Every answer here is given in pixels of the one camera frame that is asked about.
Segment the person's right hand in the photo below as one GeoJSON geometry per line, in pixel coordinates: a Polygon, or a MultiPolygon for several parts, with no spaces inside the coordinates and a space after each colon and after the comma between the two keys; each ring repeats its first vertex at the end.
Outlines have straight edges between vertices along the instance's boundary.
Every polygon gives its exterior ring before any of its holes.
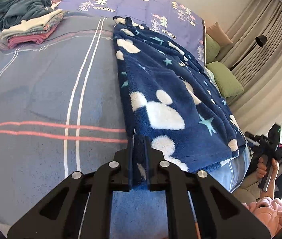
{"type": "MultiPolygon", "coordinates": [[[[264,159],[262,157],[259,158],[257,169],[256,169],[256,177],[257,179],[262,179],[267,174],[266,165],[263,163],[264,159]]],[[[268,189],[266,192],[261,192],[260,198],[269,197],[271,199],[275,198],[275,183],[276,178],[279,171],[279,163],[275,159],[272,159],[272,173],[269,180],[268,189]]]]}

